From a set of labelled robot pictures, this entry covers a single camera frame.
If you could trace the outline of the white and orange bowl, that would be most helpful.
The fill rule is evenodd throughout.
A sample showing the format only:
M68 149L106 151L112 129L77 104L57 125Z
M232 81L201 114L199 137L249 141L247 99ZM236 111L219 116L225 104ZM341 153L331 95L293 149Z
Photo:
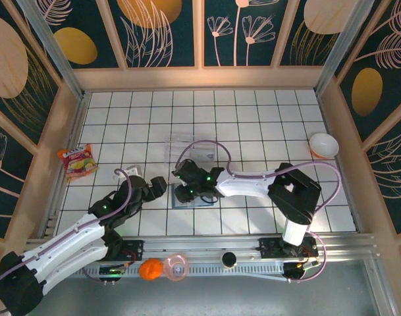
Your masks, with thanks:
M326 133L316 133L309 139L311 153L320 159L335 157L339 151L337 140Z

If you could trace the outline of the aluminium frame post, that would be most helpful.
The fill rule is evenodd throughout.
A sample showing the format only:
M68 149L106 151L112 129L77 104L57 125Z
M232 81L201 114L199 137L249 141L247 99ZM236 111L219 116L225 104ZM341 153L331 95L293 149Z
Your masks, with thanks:
M14 1L20 7L31 29L35 31L72 93L81 101L82 89L51 29L52 26L61 26L70 15L72 12L71 0Z
M321 99L323 92L333 78L335 70L338 68L340 62L347 53L347 50L356 38L363 22L371 11L374 1L375 0L358 0L352 10L343 31L341 31L335 41L335 44L323 65L323 69L314 87L315 95L318 100Z

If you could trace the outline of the clear acrylic card stand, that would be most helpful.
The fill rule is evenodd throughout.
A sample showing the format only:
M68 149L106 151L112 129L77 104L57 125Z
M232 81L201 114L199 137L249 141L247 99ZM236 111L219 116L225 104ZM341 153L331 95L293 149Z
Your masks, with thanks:
M175 164L187 147L189 148L184 152L181 160L191 159L189 157L190 150L197 147L214 148L216 158L216 145L207 142L200 143L200 140L216 140L216 138L207 134L190 134L183 132L170 134L164 145L164 164Z

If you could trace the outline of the orange ball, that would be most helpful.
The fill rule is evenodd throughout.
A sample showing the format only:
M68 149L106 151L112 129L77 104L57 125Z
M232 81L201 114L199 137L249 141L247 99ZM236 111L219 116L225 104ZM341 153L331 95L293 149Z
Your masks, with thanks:
M162 275L163 263L159 259L151 258L144 261L139 268L139 276L143 280L155 280Z

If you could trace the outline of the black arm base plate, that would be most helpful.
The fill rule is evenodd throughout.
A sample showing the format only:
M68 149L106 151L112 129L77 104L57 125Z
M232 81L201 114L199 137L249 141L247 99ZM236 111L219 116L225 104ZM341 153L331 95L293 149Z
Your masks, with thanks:
M112 251L109 251L101 261L141 261L143 253L143 240L124 240L119 246L115 246Z
M260 238L256 250L262 259L319 257L315 238L311 236L306 236L299 246L289 244L282 238Z

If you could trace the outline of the red snack packet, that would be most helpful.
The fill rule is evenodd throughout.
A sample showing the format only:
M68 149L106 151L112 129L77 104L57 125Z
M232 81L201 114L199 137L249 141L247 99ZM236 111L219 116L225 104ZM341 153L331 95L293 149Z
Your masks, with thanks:
M63 164L68 183L85 177L98 169L90 144L81 145L75 149L60 150L57 152L57 156Z

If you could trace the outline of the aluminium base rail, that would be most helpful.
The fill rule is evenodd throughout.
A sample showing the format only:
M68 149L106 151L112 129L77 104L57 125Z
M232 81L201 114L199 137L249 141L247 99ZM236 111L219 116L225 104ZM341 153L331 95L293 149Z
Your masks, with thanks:
M305 261L307 259L327 261L348 261L356 259L374 259L380 256L375 237L371 234L359 233L323 233L315 238L319 257L262 259L256 250L260 238L280 238L271 235L239 235L239 236L186 236L186 237L145 237L134 240L144 241L142 261L149 258L165 259L172 254L182 254L192 263L218 262L224 252L231 251L237 262L247 261Z

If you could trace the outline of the black and white cup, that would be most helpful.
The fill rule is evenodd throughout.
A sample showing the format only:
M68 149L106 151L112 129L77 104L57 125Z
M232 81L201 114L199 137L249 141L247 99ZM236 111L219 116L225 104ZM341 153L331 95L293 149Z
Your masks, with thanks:
M225 269L231 269L237 265L237 257L231 251L226 251L221 256L221 263Z

